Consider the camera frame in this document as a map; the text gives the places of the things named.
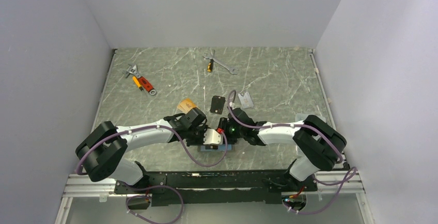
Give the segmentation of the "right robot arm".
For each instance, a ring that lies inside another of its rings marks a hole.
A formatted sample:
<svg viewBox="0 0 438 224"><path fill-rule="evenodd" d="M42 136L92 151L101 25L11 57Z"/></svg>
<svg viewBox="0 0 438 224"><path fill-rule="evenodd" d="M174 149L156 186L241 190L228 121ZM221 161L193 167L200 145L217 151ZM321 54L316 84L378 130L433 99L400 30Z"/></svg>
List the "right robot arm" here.
<svg viewBox="0 0 438 224"><path fill-rule="evenodd" d="M331 171L342 163L341 153L347 145L339 132L315 115L293 123L255 122L241 108L229 108L228 118L219 127L229 140L244 139L252 146L298 146L303 154L289 165L284 178L290 190L298 190L316 172Z"/></svg>

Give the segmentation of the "silver credit card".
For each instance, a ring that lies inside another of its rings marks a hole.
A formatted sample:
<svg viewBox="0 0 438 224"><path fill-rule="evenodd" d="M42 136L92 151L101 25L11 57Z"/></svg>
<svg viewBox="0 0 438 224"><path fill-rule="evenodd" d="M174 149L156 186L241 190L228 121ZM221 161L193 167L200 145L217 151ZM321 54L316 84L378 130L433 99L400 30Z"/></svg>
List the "silver credit card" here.
<svg viewBox="0 0 438 224"><path fill-rule="evenodd" d="M241 108L242 109L246 109L246 108L254 108L254 102L251 98L251 95L248 91L246 92L240 92L237 94L240 103L241 103Z"/></svg>

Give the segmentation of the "grey card holder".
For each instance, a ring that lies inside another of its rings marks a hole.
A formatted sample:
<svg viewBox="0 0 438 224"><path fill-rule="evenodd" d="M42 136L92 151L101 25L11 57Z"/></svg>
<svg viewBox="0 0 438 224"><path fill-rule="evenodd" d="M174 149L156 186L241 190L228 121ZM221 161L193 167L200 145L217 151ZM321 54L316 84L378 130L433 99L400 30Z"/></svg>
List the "grey card holder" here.
<svg viewBox="0 0 438 224"><path fill-rule="evenodd" d="M221 151L221 152L225 152L225 151L232 151L233 150L234 145L233 144L228 144L228 145L203 145L200 146L200 148L198 148L198 152L216 152L216 151Z"/></svg>

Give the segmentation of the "gold credit card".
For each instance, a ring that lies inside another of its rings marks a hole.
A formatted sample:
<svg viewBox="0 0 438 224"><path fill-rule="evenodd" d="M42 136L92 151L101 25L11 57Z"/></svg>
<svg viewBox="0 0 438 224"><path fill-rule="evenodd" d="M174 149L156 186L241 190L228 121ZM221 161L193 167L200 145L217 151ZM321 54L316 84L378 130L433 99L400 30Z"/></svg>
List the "gold credit card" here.
<svg viewBox="0 0 438 224"><path fill-rule="evenodd" d="M186 98L186 99L182 100L177 105L177 109L184 114L187 114L193 108L197 108L197 105L190 98Z"/></svg>

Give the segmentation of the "black credit card stack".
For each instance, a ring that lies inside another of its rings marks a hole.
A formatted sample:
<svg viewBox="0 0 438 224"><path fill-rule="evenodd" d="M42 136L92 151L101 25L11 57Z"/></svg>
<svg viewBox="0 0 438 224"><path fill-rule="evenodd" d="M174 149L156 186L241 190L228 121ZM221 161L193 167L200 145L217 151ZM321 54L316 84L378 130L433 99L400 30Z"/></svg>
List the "black credit card stack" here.
<svg viewBox="0 0 438 224"><path fill-rule="evenodd" d="M226 98L214 95L211 99L210 113L221 115L224 109Z"/></svg>

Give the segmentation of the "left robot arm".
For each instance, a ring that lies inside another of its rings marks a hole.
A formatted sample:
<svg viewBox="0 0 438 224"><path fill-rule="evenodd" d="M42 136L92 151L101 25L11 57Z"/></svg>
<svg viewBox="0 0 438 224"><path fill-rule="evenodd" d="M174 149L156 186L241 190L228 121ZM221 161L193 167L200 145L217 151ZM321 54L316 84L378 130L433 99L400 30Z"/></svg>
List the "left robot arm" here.
<svg viewBox="0 0 438 224"><path fill-rule="evenodd" d="M188 113L167 116L156 122L136 126L116 126L104 121L76 148L80 160L76 172L91 181L107 178L128 184L135 193L147 189L149 180L140 163L124 159L134 149L174 141L202 141L207 117L197 107Z"/></svg>

